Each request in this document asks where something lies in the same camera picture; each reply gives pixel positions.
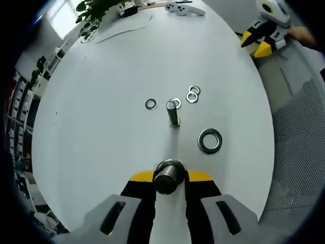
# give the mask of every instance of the green plant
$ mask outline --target green plant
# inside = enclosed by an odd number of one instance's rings
[[[105,12],[110,7],[121,4],[122,7],[130,0],[84,0],[77,7],[77,12],[82,12],[76,23],[86,21],[85,25],[80,30],[80,35],[87,40],[91,33],[96,31],[102,22]]]

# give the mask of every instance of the white robot part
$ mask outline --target white robot part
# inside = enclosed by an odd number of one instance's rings
[[[273,20],[284,28],[289,27],[290,17],[281,8],[278,0],[256,0],[256,6],[264,17]]]
[[[187,13],[192,13],[192,14],[197,14],[197,15],[202,15],[202,16],[205,15],[205,11],[203,11],[201,9],[198,9],[198,8],[195,8],[195,7],[191,7],[189,5],[179,5],[179,6],[177,6],[175,13],[178,16],[184,16]]]
[[[165,9],[166,9],[166,11],[172,13],[172,12],[176,11],[177,7],[178,7],[177,3],[171,2],[171,3],[166,4]]]

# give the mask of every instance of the metal washer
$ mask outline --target metal washer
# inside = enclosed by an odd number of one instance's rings
[[[215,136],[215,138],[217,139],[217,145],[213,148],[207,148],[206,146],[204,146],[203,143],[203,139],[206,135],[213,135]],[[220,133],[215,130],[215,129],[205,129],[203,130],[198,137],[198,146],[199,149],[204,152],[205,154],[215,154],[217,151],[220,150],[222,145],[222,136],[220,135]]]
[[[197,95],[200,95],[201,93],[201,89],[197,86],[197,85],[191,85],[189,88],[188,88],[188,92],[193,92],[193,93],[196,93]]]
[[[179,109],[182,106],[182,102],[178,98],[172,98],[172,99],[170,99],[170,101],[172,101],[176,104],[176,109]]]
[[[157,101],[156,101],[156,99],[154,99],[154,98],[150,98],[150,99],[148,99],[147,100],[147,102],[146,102],[146,108],[147,109],[149,109],[149,110],[153,110],[153,109],[155,109],[157,107]]]
[[[195,98],[194,99],[191,99],[189,98],[190,95],[193,95]],[[198,94],[192,92],[192,91],[189,91],[187,94],[186,94],[186,100],[189,102],[189,103],[196,103],[199,99],[199,96]]]

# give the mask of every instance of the table surface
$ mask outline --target table surface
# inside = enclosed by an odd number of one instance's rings
[[[50,208],[70,230],[130,176],[173,158],[213,176],[260,218],[271,185],[274,136],[261,78],[240,40],[208,6],[206,16],[179,17],[164,8],[146,28],[101,43],[75,43],[53,73],[41,99],[32,140],[35,180]],[[201,88],[190,104],[190,85]],[[149,98],[158,107],[147,110]],[[165,108],[179,98],[181,127],[169,127]],[[203,154],[205,128],[223,137],[220,151]],[[184,186],[157,194],[151,243],[166,236],[190,243]]]

